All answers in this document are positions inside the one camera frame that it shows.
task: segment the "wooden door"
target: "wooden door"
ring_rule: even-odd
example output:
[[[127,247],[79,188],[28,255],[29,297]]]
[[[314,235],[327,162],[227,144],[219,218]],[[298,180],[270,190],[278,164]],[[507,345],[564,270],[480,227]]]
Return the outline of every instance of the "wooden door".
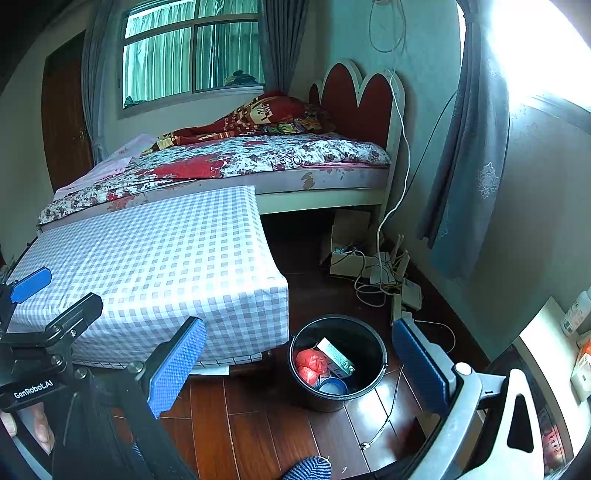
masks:
[[[82,110],[83,45],[84,32],[49,55],[43,70],[41,124],[54,192],[94,166]]]

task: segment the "curtain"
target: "curtain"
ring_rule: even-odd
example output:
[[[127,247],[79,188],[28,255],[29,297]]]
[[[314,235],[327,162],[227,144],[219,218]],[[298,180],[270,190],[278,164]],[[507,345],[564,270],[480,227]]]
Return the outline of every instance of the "curtain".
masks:
[[[82,109],[95,165],[107,157],[103,138],[103,84],[105,57],[112,37],[106,32],[114,18],[113,4],[113,0],[97,1],[82,50]]]
[[[138,15],[130,15],[125,37],[152,28],[193,18],[195,2],[163,5]],[[123,52],[123,101],[154,100],[188,92],[191,29],[182,28],[125,46]]]
[[[196,48],[196,90],[223,87],[237,70],[265,83],[257,22],[199,27]]]
[[[289,91],[307,11],[308,0],[261,0],[259,28],[267,91]]]
[[[257,0],[202,0],[197,16],[256,13]],[[196,2],[162,5],[128,19],[125,37],[194,17]],[[223,87],[241,70],[264,83],[256,22],[233,22],[198,27],[194,39],[195,89]],[[154,100],[190,89],[191,29],[155,35],[124,48],[123,101]]]
[[[491,47],[492,0],[457,0],[466,38],[459,89],[418,237],[446,277],[470,277],[480,255],[505,165],[509,94]]]

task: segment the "shelf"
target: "shelf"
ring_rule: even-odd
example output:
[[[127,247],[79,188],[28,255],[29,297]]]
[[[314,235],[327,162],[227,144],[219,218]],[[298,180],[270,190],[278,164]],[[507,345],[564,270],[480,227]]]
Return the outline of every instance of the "shelf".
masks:
[[[591,411],[587,401],[579,401],[570,383],[579,348],[576,337],[570,339],[562,332],[563,317],[564,311],[550,297],[513,344],[544,394],[570,460],[587,439]]]

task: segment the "checkered cloth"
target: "checkered cloth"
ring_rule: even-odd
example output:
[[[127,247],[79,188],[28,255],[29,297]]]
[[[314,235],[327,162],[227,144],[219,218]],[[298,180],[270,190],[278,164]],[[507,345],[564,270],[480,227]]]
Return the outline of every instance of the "checkered cloth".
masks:
[[[189,315],[207,327],[200,361],[250,356],[288,340],[287,281],[269,252],[252,186],[147,203],[49,230],[9,281],[42,266],[53,280],[16,308],[10,332],[42,330],[96,293],[103,313],[74,343],[77,362],[145,360]]]

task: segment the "floral bedsheet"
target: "floral bedsheet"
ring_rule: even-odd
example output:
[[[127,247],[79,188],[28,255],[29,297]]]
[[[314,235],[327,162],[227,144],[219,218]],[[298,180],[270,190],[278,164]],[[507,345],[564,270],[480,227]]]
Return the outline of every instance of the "floral bedsheet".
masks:
[[[51,202],[39,224],[129,195],[186,180],[222,179],[323,163],[386,166],[379,146],[337,134],[250,135],[170,147],[137,158],[123,173]]]

